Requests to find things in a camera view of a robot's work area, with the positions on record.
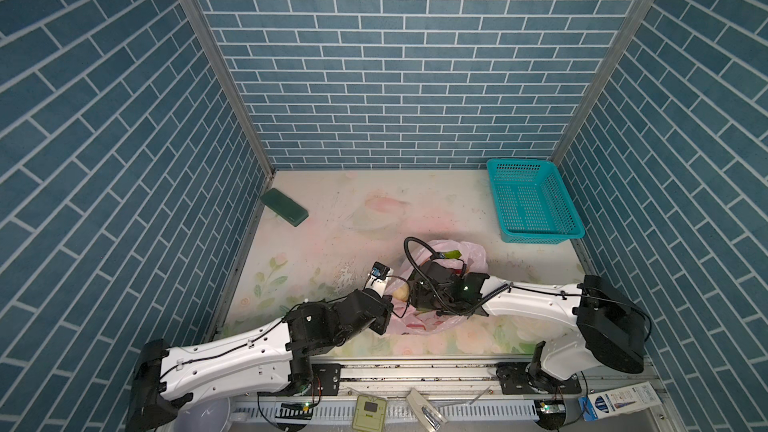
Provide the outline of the pink plastic bag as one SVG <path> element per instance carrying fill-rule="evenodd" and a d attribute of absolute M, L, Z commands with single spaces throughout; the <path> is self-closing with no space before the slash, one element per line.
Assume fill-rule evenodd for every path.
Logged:
<path fill-rule="evenodd" d="M 483 246 L 407 237 L 403 248 L 405 261 L 386 288 L 393 302 L 388 335 L 431 335 L 482 312 L 489 278 Z"/>

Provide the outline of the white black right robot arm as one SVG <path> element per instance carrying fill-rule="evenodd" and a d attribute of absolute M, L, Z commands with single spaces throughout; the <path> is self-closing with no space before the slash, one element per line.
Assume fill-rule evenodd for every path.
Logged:
<path fill-rule="evenodd" d="M 554 393 L 597 366 L 644 371 L 646 315 L 602 278 L 539 285 L 487 273 L 455 272 L 434 260 L 407 275 L 407 303 L 439 317 L 513 316 L 561 326 L 563 335 L 536 344 L 527 365 L 500 365 L 502 384 Z"/>

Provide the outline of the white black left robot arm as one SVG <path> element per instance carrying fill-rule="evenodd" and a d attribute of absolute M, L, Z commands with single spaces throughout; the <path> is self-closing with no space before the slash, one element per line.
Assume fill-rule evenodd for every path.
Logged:
<path fill-rule="evenodd" d="M 264 326 L 205 344 L 150 341 L 134 369 L 126 428 L 150 431 L 198 403 L 245 393 L 302 393 L 314 380 L 312 357 L 366 329 L 383 334 L 392 311 L 391 296 L 365 288 L 299 304 Z"/>

